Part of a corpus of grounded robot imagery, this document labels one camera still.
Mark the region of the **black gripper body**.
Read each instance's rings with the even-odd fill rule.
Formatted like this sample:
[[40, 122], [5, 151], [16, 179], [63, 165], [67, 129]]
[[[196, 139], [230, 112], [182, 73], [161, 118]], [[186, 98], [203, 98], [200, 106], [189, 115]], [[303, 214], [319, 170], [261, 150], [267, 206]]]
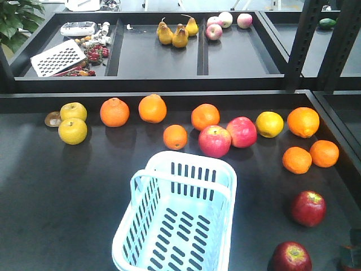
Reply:
[[349, 245], [340, 246], [342, 270], [360, 270], [360, 228], [350, 229]]

